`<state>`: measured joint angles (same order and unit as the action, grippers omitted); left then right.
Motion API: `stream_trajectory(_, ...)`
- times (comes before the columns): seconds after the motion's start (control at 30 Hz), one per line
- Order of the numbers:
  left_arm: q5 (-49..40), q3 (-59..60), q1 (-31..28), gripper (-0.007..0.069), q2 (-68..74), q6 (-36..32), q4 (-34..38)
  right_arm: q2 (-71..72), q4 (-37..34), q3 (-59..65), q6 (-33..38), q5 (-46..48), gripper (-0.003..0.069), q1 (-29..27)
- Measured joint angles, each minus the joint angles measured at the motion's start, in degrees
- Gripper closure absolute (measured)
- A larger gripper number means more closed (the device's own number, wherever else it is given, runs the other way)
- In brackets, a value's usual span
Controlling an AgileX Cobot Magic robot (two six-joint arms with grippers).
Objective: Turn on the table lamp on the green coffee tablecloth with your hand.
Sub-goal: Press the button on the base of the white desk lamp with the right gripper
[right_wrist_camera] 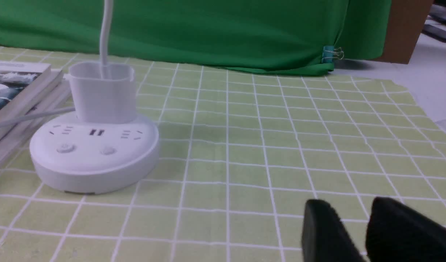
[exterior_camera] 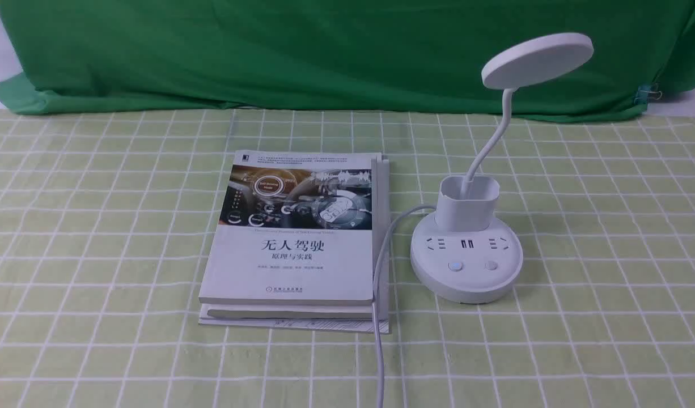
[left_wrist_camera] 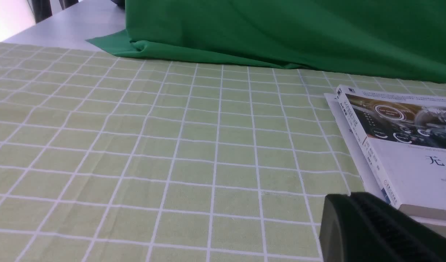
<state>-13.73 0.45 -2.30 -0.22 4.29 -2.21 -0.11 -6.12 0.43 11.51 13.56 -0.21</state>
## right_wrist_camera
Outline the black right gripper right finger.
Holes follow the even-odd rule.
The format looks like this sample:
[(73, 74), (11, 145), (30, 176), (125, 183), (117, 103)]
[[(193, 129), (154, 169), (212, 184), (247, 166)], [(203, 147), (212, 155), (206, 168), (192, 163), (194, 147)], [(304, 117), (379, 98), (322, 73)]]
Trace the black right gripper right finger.
[(446, 262), (446, 228), (399, 201), (376, 197), (366, 250), (371, 262)]

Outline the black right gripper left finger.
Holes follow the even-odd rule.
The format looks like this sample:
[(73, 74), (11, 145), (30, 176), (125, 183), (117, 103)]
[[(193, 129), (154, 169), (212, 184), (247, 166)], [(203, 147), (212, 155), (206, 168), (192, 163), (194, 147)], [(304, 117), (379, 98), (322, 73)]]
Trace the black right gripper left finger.
[(321, 199), (306, 201), (301, 248), (305, 262), (364, 261), (336, 210)]

